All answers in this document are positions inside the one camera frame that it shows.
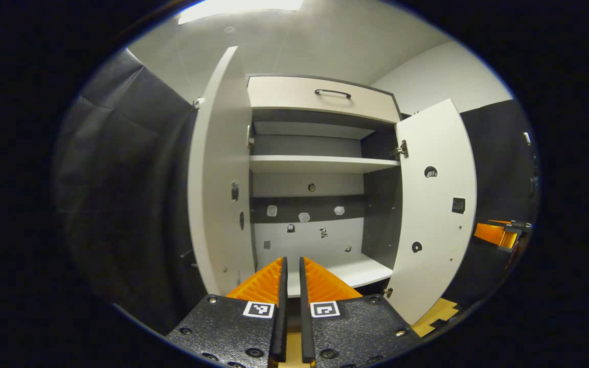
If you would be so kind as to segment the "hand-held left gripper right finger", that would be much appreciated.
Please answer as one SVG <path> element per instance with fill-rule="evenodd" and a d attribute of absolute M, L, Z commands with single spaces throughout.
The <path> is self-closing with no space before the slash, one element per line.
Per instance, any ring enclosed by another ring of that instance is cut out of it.
<path fill-rule="evenodd" d="M 302 361 L 310 366 L 377 367 L 421 343 L 385 295 L 362 295 L 307 257 L 299 275 Z"/>

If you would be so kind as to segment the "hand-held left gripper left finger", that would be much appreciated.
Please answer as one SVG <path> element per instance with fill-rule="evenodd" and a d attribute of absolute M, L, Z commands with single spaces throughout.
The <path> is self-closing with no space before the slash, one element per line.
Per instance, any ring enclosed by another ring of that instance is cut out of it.
<path fill-rule="evenodd" d="M 167 340 L 217 367 L 277 367 L 287 350 L 288 266 L 264 266 L 227 295 L 205 295 Z"/>

